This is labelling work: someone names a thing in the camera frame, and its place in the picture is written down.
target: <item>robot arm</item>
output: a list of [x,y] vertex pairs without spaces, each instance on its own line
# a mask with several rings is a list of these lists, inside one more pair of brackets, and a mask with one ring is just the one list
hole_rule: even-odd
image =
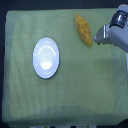
[[111,23],[104,25],[94,36],[97,44],[113,44],[128,52],[128,5],[120,5]]

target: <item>plate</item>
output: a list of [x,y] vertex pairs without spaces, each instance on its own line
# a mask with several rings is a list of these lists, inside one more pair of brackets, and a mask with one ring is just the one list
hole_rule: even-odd
[[58,69],[59,50],[56,43],[48,37],[39,40],[33,51],[33,66],[36,73],[44,79],[52,77]]

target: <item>green cloth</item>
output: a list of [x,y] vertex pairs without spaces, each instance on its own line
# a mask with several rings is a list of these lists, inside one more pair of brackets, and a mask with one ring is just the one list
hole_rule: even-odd
[[[126,53],[113,45],[88,47],[74,16],[90,25],[92,39],[115,9],[9,11],[5,26],[2,119],[10,126],[112,125],[128,118]],[[33,50],[43,37],[60,52],[55,75],[40,78]]]

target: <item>dark floor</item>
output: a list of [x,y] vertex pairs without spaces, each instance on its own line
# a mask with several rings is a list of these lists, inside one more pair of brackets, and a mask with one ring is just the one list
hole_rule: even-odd
[[[117,8],[120,4],[128,4],[128,0],[0,0],[0,115],[2,111],[5,18],[8,10],[47,10],[47,9],[87,9]],[[1,122],[0,128],[8,128]],[[128,121],[118,126],[100,126],[98,128],[128,128]]]

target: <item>yellow object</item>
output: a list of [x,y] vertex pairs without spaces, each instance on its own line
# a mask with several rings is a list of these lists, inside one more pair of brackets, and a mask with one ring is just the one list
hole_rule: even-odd
[[88,45],[92,45],[91,32],[87,21],[79,14],[75,16],[76,27],[82,40]]

